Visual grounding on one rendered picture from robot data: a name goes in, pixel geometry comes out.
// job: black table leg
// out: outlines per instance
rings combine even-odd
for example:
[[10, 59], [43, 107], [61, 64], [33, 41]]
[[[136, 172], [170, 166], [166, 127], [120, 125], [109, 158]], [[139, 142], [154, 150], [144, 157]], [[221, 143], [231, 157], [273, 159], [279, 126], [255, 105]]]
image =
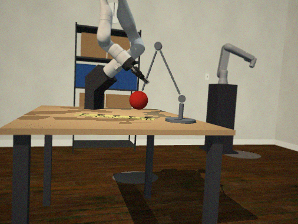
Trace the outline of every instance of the black table leg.
[[217, 224], [222, 157], [223, 145], [213, 144], [207, 152], [202, 224]]
[[144, 189], [144, 196], [146, 199], [151, 198], [152, 173], [153, 173], [153, 148], [154, 148], [154, 136], [147, 136], [145, 189]]
[[43, 206], [51, 204], [51, 175], [52, 175], [52, 139], [53, 136], [45, 136], [44, 147], [44, 198]]
[[29, 223], [31, 136], [14, 136], [12, 224]]

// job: wooden tabletop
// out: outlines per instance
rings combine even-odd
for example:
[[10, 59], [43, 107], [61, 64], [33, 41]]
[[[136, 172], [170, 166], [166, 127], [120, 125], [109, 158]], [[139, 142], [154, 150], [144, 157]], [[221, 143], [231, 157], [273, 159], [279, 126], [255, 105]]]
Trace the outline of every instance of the wooden tabletop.
[[202, 121], [170, 123], [165, 121], [166, 117], [178, 115], [152, 109], [85, 110], [83, 107], [40, 106], [1, 127], [0, 134], [233, 136], [236, 133]]

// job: black pedestal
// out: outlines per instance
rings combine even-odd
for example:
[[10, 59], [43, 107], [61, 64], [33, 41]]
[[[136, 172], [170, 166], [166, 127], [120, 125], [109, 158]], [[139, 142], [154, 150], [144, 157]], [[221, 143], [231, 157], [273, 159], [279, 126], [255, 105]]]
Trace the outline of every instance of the black pedestal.
[[[209, 84], [206, 122], [234, 129], [237, 85]], [[223, 154], [237, 154], [233, 150], [234, 136], [206, 136], [205, 151], [212, 144], [223, 144]]]
[[104, 108], [104, 92], [117, 79], [104, 73], [104, 66], [96, 66], [85, 78], [85, 109], [97, 110]]

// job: wooden table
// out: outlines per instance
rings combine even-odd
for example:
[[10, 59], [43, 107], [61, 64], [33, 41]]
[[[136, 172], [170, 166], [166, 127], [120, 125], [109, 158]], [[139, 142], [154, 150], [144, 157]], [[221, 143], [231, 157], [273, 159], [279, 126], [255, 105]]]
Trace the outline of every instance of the wooden table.
[[[135, 117], [150, 117], [141, 120]], [[169, 123], [177, 117], [161, 110], [101, 109], [40, 106], [0, 128], [0, 134], [14, 135], [12, 171], [12, 223], [29, 223], [31, 135], [45, 135], [44, 206], [51, 200], [52, 135], [147, 135], [144, 197], [151, 198], [155, 135], [232, 136], [235, 131], [197, 121]], [[204, 182], [203, 223], [217, 223], [223, 145], [207, 150]]]

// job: gray robotic arm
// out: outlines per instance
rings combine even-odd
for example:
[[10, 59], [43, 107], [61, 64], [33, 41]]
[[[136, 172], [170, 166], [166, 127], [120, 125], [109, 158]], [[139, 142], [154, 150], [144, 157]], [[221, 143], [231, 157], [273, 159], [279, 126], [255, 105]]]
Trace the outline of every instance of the gray robotic arm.
[[134, 66], [136, 64], [135, 59], [145, 51], [145, 46], [137, 32], [133, 15], [126, 0], [118, 0], [117, 17], [131, 43], [131, 48], [128, 51], [111, 41], [112, 10], [107, 0], [100, 0], [100, 23], [97, 30], [97, 40], [99, 46], [113, 57], [113, 60], [104, 67], [104, 72], [113, 78], [122, 69], [126, 71], [131, 69], [133, 74], [148, 84], [149, 81]]
[[253, 68], [257, 59], [247, 53], [246, 51], [241, 50], [240, 48], [237, 48], [231, 44], [225, 44], [222, 48], [221, 48], [221, 53], [220, 53], [220, 60], [219, 60], [219, 65], [218, 65], [218, 69], [217, 69], [217, 76], [219, 78], [218, 83], [219, 84], [228, 84], [227, 82], [227, 67], [228, 67], [228, 63], [229, 63], [229, 57], [230, 57], [230, 53], [235, 54], [239, 57], [242, 57], [245, 61], [248, 61], [249, 67]]

